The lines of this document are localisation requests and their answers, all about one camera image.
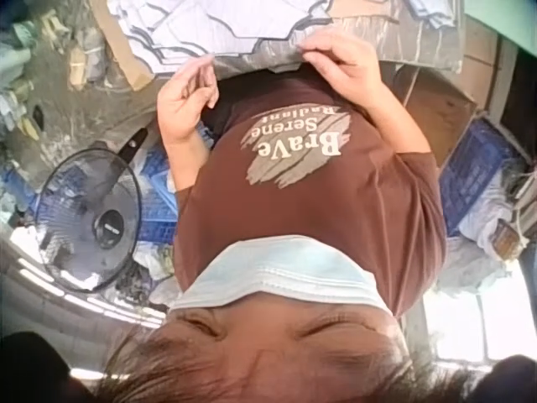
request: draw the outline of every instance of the window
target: window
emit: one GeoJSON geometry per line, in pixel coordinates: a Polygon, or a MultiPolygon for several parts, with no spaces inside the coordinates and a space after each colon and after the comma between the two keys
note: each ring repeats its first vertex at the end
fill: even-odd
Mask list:
{"type": "Polygon", "coordinates": [[[519,262],[479,294],[424,296],[431,346],[441,362],[495,364],[510,355],[537,359],[537,334],[519,262]]]}

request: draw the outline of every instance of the fan grille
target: fan grille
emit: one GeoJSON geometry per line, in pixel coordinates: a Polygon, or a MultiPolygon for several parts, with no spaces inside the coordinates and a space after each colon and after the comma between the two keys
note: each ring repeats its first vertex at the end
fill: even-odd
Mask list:
{"type": "Polygon", "coordinates": [[[44,266],[69,290],[109,286],[131,259],[141,215],[138,182],[107,149],[61,163],[44,185],[36,228],[44,266]]]}

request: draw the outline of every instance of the light blue face mask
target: light blue face mask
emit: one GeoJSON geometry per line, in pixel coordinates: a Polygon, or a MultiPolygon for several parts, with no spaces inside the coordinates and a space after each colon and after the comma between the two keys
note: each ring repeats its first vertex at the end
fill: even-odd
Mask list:
{"type": "Polygon", "coordinates": [[[301,301],[386,307],[372,273],[312,238],[237,242],[220,253],[171,309],[224,306],[255,292],[301,301]]]}

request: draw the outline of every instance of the shirt graphic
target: shirt graphic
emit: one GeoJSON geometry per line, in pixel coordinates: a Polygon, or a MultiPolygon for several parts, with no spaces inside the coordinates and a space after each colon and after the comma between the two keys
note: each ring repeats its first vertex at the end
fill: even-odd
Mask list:
{"type": "Polygon", "coordinates": [[[341,155],[349,141],[351,116],[340,110],[307,103],[259,116],[241,142],[243,149],[257,152],[247,171],[250,185],[274,181],[284,188],[341,155]]]}

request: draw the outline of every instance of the fabric pile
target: fabric pile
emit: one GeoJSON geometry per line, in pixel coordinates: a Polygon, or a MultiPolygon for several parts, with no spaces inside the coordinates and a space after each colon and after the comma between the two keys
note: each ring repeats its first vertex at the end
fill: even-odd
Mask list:
{"type": "Polygon", "coordinates": [[[435,29],[455,27],[455,14],[448,0],[409,0],[418,18],[425,19],[435,29]]]}
{"type": "Polygon", "coordinates": [[[169,76],[190,57],[253,53],[264,39],[306,36],[331,22],[331,0],[108,0],[134,55],[169,76]]]}

